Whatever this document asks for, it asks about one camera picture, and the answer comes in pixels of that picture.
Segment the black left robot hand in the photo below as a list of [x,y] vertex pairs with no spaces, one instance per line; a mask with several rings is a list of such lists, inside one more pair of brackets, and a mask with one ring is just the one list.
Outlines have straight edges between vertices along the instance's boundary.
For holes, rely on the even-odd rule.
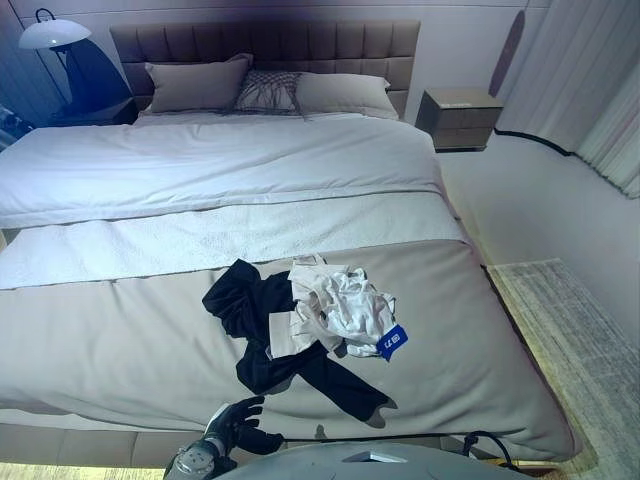
[[259,455],[276,452],[284,443],[283,435],[259,429],[257,416],[264,401],[264,396],[254,396],[221,408],[209,421],[204,439],[217,445],[223,456],[235,447]]

